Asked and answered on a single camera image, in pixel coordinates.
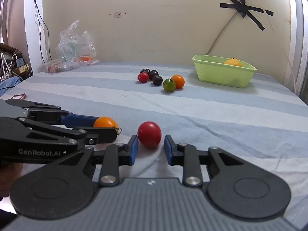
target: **blue and white striped cloth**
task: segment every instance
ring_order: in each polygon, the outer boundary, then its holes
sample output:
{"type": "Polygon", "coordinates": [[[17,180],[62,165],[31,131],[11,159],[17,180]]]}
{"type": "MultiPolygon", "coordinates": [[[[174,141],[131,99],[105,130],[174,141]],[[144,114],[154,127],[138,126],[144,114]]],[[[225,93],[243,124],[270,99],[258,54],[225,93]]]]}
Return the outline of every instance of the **blue and white striped cloth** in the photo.
{"type": "MultiPolygon", "coordinates": [[[[1,99],[22,93],[27,100],[59,105],[75,114],[113,118],[122,128],[117,142],[126,143],[142,122],[154,121],[162,135],[170,134],[176,143],[200,150],[219,146],[282,177],[292,189],[285,217],[299,228],[307,221],[308,107],[272,77],[255,74],[248,87],[240,89],[200,82],[192,65],[100,63],[39,73],[1,99]],[[137,75],[143,68],[156,69],[163,79],[179,74],[185,86],[167,94],[162,86],[140,84],[137,75]]],[[[121,176],[181,179],[182,168],[168,166],[162,147],[163,139],[156,151],[141,146],[135,165],[121,167],[121,176]]]]}

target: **black cable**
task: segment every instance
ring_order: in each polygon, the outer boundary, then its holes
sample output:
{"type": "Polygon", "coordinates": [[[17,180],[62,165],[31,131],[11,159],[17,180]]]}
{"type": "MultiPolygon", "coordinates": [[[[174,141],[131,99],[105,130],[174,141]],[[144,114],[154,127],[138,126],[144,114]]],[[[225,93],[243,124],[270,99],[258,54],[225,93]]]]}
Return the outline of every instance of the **black cable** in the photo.
{"type": "Polygon", "coordinates": [[[14,88],[15,86],[12,86],[12,87],[5,87],[5,88],[0,88],[0,90],[2,89],[11,89],[11,88],[14,88]]]}
{"type": "Polygon", "coordinates": [[[37,5],[37,3],[36,3],[36,0],[34,0],[34,4],[35,4],[35,6],[36,6],[36,8],[37,8],[37,10],[38,10],[37,19],[38,19],[38,23],[39,23],[40,32],[41,32],[41,25],[40,25],[40,22],[39,22],[39,16],[40,16],[41,20],[43,21],[43,23],[44,23],[44,25],[45,25],[45,27],[46,27],[46,29],[47,29],[47,34],[48,34],[48,52],[49,52],[49,57],[50,57],[50,59],[52,60],[51,54],[50,54],[50,37],[49,37],[49,29],[48,29],[48,27],[47,27],[45,21],[44,21],[43,18],[41,17],[41,14],[40,14],[40,12],[39,12],[39,7],[38,7],[38,5],[37,5]]]}

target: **human hand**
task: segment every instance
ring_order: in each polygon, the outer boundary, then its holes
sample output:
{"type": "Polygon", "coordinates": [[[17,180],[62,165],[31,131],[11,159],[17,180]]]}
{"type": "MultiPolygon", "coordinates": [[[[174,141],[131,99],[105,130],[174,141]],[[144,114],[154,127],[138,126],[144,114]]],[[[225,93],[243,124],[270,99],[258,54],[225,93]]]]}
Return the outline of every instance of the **human hand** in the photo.
{"type": "Polygon", "coordinates": [[[0,169],[0,198],[9,196],[10,188],[20,176],[22,169],[21,163],[9,163],[0,169]]]}

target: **black tape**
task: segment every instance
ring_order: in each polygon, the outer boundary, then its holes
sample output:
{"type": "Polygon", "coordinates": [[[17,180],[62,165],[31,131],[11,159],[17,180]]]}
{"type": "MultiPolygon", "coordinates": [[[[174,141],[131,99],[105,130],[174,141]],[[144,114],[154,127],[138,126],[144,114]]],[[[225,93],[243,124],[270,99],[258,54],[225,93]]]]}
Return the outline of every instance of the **black tape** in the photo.
{"type": "MultiPolygon", "coordinates": [[[[262,31],[265,30],[265,28],[258,21],[258,19],[255,18],[253,14],[249,12],[249,10],[253,10],[253,11],[264,13],[263,9],[252,7],[252,6],[247,6],[245,5],[246,3],[245,0],[241,0],[241,2],[239,2],[238,0],[230,0],[230,1],[233,2],[234,4],[221,3],[220,7],[221,8],[235,8],[242,15],[243,18],[245,18],[245,16],[247,15],[262,31]]],[[[270,16],[274,16],[274,12],[272,11],[265,10],[265,12],[270,16]]]]}

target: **light green container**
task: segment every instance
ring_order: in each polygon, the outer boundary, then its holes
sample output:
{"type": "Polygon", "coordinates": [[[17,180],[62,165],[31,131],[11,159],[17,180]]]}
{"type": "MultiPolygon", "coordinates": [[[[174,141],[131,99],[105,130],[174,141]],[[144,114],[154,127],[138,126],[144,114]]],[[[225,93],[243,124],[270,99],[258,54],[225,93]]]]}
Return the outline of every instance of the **light green container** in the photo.
{"type": "Polygon", "coordinates": [[[254,66],[244,61],[240,61],[243,67],[224,64],[229,58],[195,55],[192,59],[198,78],[202,82],[246,88],[257,71],[254,66]]]}

